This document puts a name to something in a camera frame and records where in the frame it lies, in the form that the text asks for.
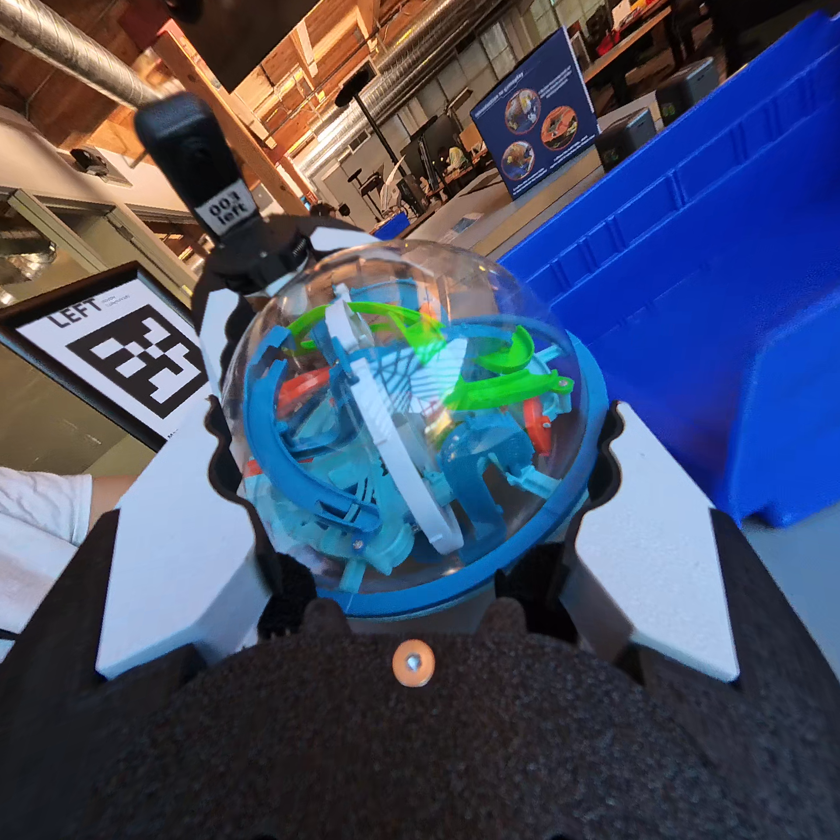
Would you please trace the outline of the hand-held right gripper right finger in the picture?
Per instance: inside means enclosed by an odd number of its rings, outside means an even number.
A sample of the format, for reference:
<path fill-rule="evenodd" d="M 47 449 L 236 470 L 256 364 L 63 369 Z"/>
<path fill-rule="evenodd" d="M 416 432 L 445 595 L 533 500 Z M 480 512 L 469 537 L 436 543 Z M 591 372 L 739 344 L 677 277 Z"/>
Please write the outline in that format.
<path fill-rule="evenodd" d="M 653 650 L 724 683 L 740 675 L 705 492 L 634 409 L 607 414 L 590 499 L 565 534 L 560 602 L 595 656 Z"/>

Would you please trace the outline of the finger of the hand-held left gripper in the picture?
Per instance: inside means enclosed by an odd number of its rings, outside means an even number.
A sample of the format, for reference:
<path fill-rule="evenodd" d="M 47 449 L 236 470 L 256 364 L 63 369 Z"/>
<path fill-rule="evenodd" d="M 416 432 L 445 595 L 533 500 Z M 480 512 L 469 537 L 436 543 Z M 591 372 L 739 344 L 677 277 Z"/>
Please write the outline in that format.
<path fill-rule="evenodd" d="M 212 393 L 220 400 L 239 341 L 253 321 L 247 296 L 223 286 L 198 288 L 198 339 Z"/>
<path fill-rule="evenodd" d="M 369 234 L 355 227 L 319 224 L 308 235 L 314 254 L 328 256 L 344 249 L 367 246 Z"/>

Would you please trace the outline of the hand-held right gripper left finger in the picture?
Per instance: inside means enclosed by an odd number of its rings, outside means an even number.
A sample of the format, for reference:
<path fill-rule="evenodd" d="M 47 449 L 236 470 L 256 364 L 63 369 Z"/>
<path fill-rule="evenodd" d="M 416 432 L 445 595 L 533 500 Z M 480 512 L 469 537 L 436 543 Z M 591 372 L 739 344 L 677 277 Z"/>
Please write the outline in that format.
<path fill-rule="evenodd" d="M 119 503 L 97 671 L 116 678 L 192 645 L 214 665 L 281 593 L 282 563 L 254 506 L 218 399 L 196 406 Z"/>

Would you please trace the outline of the clear plastic maze ball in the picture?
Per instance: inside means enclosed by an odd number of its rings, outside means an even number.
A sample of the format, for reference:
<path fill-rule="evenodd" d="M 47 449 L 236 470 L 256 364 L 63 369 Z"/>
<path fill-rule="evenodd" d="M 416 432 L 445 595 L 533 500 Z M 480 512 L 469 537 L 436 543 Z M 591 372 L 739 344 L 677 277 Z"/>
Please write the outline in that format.
<path fill-rule="evenodd" d="M 266 298 L 224 381 L 240 492 L 348 618 L 462 602 L 583 503 L 604 375 L 499 264 L 378 242 Z"/>

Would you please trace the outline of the black framed tag sign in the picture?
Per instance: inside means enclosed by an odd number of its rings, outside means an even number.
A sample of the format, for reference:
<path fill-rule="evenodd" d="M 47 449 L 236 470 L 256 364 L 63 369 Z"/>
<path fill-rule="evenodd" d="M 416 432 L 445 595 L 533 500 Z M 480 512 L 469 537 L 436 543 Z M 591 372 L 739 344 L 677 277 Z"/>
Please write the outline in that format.
<path fill-rule="evenodd" d="M 136 261 L 4 308 L 1 338 L 155 453 L 211 392 L 189 307 Z"/>

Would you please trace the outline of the black pole stand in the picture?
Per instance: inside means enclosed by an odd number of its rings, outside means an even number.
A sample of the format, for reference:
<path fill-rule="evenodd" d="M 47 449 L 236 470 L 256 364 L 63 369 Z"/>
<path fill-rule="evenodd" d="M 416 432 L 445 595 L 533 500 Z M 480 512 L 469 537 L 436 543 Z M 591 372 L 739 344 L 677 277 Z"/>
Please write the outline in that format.
<path fill-rule="evenodd" d="M 338 109 L 346 109 L 349 106 L 350 102 L 354 101 L 358 105 L 362 114 L 364 115 L 364 118 L 367 121 L 367 123 L 369 123 L 370 127 L 373 129 L 375 136 L 382 144 L 385 152 L 388 154 L 396 169 L 400 173 L 404 174 L 405 172 L 402 163 L 399 162 L 396 154 L 394 153 L 391 145 L 388 143 L 386 137 L 381 131 L 378 123 L 373 118 L 370 110 L 366 107 L 361 98 L 362 91 L 373 81 L 374 76 L 375 73 L 373 70 L 373 66 L 370 64 L 363 64 L 359 69 L 357 69 L 357 71 L 353 73 L 352 76 L 350 76 L 342 84 L 335 97 L 334 104 Z"/>

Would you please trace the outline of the black hanging screen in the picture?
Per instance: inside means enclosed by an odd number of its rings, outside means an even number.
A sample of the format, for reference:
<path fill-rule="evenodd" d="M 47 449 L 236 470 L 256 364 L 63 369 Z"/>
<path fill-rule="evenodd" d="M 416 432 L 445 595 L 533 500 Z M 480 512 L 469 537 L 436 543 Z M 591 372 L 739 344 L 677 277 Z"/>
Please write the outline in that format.
<path fill-rule="evenodd" d="M 164 2 L 170 19 L 155 52 L 186 85 L 203 75 L 233 91 L 265 60 L 270 85 L 300 71 L 310 86 L 326 81 L 340 56 L 375 31 L 381 2 Z"/>

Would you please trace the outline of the blue printed game box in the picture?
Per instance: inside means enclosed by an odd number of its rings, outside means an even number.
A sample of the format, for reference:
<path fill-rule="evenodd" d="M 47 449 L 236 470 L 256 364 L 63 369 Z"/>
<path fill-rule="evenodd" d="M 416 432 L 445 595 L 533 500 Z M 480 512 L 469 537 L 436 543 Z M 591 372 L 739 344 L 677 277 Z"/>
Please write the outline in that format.
<path fill-rule="evenodd" d="M 586 152 L 601 134 L 564 27 L 525 56 L 469 116 L 512 200 Z"/>

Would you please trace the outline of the large blue plastic bin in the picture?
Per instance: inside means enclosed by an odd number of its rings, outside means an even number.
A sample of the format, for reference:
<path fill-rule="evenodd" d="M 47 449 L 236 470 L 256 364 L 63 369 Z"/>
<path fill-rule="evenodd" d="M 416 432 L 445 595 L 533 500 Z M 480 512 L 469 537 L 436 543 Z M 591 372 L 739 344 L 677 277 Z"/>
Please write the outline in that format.
<path fill-rule="evenodd" d="M 838 502 L 838 129 L 820 12 L 500 259 L 737 522 Z"/>

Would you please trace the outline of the small black device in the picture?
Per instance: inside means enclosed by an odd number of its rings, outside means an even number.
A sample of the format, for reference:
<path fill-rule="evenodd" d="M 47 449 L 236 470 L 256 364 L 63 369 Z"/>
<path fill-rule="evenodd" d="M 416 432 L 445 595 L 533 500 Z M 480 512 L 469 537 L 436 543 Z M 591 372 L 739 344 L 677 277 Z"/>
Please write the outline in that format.
<path fill-rule="evenodd" d="M 713 58 L 691 62 L 655 90 L 659 116 L 664 127 L 675 122 L 719 86 L 719 74 Z"/>
<path fill-rule="evenodd" d="M 623 163 L 657 134 L 649 108 L 630 112 L 614 121 L 595 139 L 595 150 L 604 173 Z"/>

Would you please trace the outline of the silver ventilation duct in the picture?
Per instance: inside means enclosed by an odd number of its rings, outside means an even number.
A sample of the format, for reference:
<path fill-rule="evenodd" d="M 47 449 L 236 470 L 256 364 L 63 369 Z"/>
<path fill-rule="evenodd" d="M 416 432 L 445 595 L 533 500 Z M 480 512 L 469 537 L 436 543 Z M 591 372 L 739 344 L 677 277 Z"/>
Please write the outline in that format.
<path fill-rule="evenodd" d="M 124 107 L 141 109 L 163 96 L 78 27 L 38 1 L 2 1 L 1 36 Z"/>

